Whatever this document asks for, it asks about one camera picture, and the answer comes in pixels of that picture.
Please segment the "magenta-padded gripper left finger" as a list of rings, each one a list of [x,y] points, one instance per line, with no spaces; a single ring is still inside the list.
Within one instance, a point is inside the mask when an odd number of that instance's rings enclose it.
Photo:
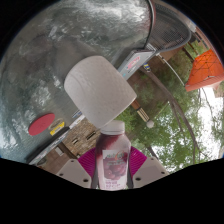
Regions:
[[[81,187],[96,189],[98,177],[95,149],[90,149],[78,159],[69,159],[57,172],[57,176]]]

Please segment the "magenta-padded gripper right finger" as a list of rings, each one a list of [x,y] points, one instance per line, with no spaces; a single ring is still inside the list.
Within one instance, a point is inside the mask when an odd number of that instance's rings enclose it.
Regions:
[[[140,188],[168,175],[156,157],[147,157],[132,147],[129,155],[128,188]]]

